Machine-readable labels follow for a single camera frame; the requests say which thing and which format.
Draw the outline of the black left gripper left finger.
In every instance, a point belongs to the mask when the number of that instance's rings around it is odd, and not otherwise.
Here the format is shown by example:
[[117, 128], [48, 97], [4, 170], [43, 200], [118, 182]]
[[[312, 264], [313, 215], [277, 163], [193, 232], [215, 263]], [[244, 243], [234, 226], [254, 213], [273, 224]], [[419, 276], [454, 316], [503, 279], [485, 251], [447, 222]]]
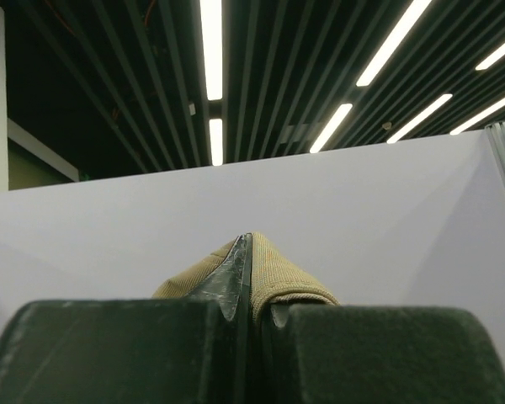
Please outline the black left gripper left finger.
[[40, 300], [0, 337], [0, 403], [242, 403], [252, 238], [186, 295]]

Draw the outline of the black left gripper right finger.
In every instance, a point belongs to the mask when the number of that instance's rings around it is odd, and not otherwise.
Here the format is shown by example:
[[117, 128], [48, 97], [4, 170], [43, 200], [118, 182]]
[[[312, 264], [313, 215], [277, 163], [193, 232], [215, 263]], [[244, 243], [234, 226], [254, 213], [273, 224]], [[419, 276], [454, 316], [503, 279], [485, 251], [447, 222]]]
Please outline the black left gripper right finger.
[[505, 369], [470, 312], [273, 304], [261, 320], [278, 403], [505, 403]]

